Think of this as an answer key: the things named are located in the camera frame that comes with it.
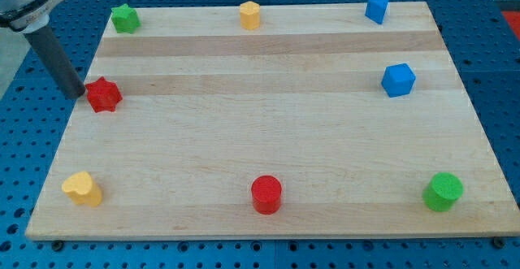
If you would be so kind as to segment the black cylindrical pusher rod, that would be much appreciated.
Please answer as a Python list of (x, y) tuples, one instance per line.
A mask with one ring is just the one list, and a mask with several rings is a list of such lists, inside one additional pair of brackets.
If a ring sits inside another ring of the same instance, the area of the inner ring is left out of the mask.
[(32, 33), (25, 33), (24, 37), (65, 98), (74, 100), (85, 93), (83, 80), (49, 25)]

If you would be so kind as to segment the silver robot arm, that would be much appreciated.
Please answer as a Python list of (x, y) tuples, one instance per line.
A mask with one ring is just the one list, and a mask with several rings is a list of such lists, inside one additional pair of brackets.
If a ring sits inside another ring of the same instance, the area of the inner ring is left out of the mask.
[(64, 97), (77, 99), (85, 85), (49, 26), (51, 11), (64, 1), (1, 0), (1, 26), (22, 34)]

